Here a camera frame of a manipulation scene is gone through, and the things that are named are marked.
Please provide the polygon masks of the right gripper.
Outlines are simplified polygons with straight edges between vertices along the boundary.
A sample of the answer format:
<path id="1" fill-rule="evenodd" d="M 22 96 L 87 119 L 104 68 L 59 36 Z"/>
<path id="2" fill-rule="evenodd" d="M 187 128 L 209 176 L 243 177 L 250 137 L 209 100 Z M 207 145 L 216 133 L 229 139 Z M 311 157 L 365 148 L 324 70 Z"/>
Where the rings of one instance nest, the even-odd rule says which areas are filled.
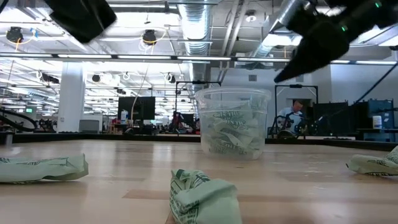
<path id="1" fill-rule="evenodd" d="M 274 78 L 280 83 L 314 72 L 340 58 L 349 50 L 349 41 L 373 28 L 385 25 L 386 2 L 381 0 L 327 0 L 340 8 L 328 16 L 315 7 L 300 6 L 287 23 L 288 30 L 302 36 L 289 63 Z"/>

